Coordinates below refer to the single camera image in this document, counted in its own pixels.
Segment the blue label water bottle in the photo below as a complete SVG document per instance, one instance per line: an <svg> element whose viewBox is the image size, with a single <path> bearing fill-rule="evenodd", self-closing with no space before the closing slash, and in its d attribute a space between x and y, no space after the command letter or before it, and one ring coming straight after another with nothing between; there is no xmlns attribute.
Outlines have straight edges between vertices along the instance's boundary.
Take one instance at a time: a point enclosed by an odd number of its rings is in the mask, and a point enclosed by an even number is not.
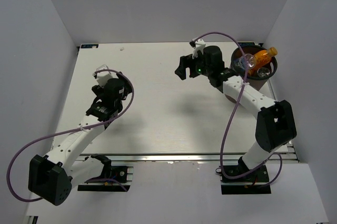
<svg viewBox="0 0 337 224"><path fill-rule="evenodd" d="M256 58L252 54L245 54L234 60L234 66L242 70L252 70L256 66Z"/></svg>

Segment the orange juice bottle label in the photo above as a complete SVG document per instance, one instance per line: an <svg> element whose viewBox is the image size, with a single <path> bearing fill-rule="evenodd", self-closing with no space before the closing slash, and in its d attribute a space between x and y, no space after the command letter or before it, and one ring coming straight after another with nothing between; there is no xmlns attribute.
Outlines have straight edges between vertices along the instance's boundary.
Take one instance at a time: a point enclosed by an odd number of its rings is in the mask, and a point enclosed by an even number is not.
<svg viewBox="0 0 337 224"><path fill-rule="evenodd" d="M251 68L252 71L257 71L259 68L268 64L272 58L278 54L278 51L275 47L271 47L268 50L262 50L253 55L254 57L254 66Z"/></svg>

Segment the clear plastic bottle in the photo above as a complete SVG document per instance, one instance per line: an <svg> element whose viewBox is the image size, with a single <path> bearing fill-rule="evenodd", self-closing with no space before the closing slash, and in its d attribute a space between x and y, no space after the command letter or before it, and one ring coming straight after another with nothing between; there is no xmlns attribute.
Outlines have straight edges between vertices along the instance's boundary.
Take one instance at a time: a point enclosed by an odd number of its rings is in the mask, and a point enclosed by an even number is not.
<svg viewBox="0 0 337 224"><path fill-rule="evenodd" d="M267 67L261 67L257 70L256 74L260 78L266 78L271 74L271 70Z"/></svg>

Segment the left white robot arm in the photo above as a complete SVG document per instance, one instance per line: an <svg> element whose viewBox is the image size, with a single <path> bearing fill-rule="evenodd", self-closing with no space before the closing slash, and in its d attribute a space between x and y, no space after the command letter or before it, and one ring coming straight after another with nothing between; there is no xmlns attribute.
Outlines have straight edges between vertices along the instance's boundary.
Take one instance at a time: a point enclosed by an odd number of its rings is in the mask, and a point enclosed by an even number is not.
<svg viewBox="0 0 337 224"><path fill-rule="evenodd" d="M97 70L94 73L98 84L92 87L96 95L90 108L75 131L44 156L36 155L29 163L28 189L59 206L71 190L85 182L117 183L117 172L111 160L102 154L92 154L80 163L76 159L119 118L126 109L122 102L134 94L129 79L121 72L116 77L113 70Z"/></svg>

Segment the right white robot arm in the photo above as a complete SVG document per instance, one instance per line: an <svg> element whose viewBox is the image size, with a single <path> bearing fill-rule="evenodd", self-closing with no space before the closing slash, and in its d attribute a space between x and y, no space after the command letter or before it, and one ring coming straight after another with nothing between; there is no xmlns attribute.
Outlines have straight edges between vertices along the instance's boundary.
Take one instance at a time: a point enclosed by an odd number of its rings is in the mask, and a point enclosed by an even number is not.
<svg viewBox="0 0 337 224"><path fill-rule="evenodd" d="M181 56L175 74L181 80L206 76L213 87L238 101L255 117L256 141L238 161L237 173L242 180L252 180L257 174L257 167L297 136L290 103L269 98L244 83L235 70L225 67L219 47L207 46L198 50L197 56Z"/></svg>

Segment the brown cylindrical bin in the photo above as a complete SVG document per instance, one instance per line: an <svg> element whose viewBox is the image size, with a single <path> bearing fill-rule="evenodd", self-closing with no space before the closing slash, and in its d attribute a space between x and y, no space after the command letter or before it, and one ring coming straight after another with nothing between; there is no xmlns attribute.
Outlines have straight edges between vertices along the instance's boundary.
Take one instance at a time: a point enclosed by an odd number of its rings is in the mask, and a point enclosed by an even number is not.
<svg viewBox="0 0 337 224"><path fill-rule="evenodd" d="M254 55L257 52L265 50L265 48L253 43L244 43L242 50L245 54L249 53ZM241 56L242 53L239 48L236 48L231 55L230 68L244 78L244 70L239 66L239 59ZM260 69L254 70L252 73L248 73L246 81L250 84L250 86L259 91L262 86L276 73L277 66L277 60L273 57Z"/></svg>

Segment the blue label sticker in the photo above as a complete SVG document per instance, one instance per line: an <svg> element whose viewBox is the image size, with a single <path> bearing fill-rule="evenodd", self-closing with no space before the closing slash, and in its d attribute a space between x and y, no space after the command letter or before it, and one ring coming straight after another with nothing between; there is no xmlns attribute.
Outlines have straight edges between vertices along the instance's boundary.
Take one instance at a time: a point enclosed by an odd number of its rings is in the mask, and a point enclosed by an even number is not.
<svg viewBox="0 0 337 224"><path fill-rule="evenodd" d="M255 43L254 43L254 42L238 42L238 44L239 44L241 47L255 46Z"/></svg>
<svg viewBox="0 0 337 224"><path fill-rule="evenodd" d="M80 49L98 48L98 44L82 44Z"/></svg>

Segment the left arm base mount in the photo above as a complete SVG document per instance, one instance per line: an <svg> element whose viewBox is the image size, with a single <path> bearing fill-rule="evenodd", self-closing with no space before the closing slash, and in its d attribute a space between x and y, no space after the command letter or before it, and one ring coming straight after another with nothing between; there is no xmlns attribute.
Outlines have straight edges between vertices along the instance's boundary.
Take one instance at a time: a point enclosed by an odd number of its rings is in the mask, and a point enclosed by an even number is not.
<svg viewBox="0 0 337 224"><path fill-rule="evenodd" d="M133 180L134 167L125 164L112 164L112 160L101 154L90 156L103 165L99 176L77 186L78 191L86 192L128 192Z"/></svg>

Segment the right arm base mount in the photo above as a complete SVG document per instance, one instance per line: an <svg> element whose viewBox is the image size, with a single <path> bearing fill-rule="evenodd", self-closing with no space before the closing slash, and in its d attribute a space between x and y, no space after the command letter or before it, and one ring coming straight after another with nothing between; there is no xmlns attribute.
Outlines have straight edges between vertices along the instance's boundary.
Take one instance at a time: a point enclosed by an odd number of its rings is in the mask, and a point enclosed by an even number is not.
<svg viewBox="0 0 337 224"><path fill-rule="evenodd" d="M263 166L246 177L238 179L228 179L221 173L221 168L215 169L215 173L220 176L222 195L253 195L271 194L269 174L266 166Z"/></svg>

